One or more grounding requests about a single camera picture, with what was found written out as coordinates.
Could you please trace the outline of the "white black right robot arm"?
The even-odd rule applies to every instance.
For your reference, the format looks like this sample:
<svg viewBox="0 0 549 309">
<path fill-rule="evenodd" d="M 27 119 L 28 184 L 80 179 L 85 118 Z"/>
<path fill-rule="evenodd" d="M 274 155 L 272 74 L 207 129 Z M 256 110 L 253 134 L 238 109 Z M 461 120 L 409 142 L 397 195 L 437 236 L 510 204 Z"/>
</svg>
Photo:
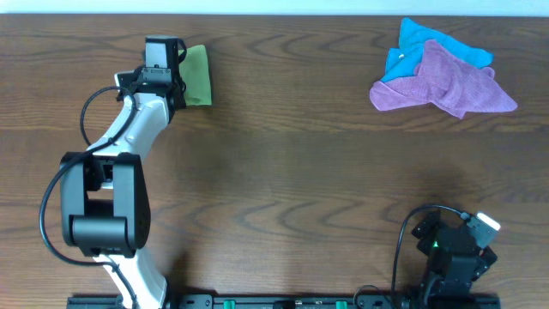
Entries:
<svg viewBox="0 0 549 309">
<path fill-rule="evenodd" d="M 465 214 L 463 223 L 452 227 L 438 211 L 427 214 L 412 235 L 417 248 L 427 256 L 426 270 L 413 291 L 410 308 L 419 309 L 500 309 L 495 295 L 472 294 L 473 283 L 497 262 L 490 243 L 501 225 L 479 212 Z"/>
</svg>

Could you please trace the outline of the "green microfiber cloth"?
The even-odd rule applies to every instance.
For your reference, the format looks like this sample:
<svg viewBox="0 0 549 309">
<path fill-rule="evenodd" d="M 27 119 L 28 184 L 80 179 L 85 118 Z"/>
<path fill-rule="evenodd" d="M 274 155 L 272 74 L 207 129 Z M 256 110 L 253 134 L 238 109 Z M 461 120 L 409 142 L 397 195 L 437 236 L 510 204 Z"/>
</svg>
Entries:
<svg viewBox="0 0 549 309">
<path fill-rule="evenodd" d="M 206 46 L 188 48 L 184 61 L 179 65 L 179 72 L 186 84 L 186 105 L 211 106 L 213 100 Z"/>
</svg>

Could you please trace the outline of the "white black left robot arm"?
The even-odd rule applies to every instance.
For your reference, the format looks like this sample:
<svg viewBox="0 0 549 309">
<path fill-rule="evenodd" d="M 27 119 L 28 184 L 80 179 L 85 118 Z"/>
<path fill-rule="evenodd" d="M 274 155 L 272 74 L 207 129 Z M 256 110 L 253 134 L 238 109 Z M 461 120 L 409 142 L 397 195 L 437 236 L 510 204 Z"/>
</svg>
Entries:
<svg viewBox="0 0 549 309">
<path fill-rule="evenodd" d="M 66 153 L 52 183 L 60 187 L 65 243 L 106 268 L 120 289 L 116 308 L 163 308 L 168 284 L 145 244 L 151 212 L 142 163 L 155 138 L 185 106 L 179 72 L 187 48 L 174 36 L 145 39 L 144 63 L 115 75 L 123 107 L 106 133 L 81 153 Z"/>
</svg>

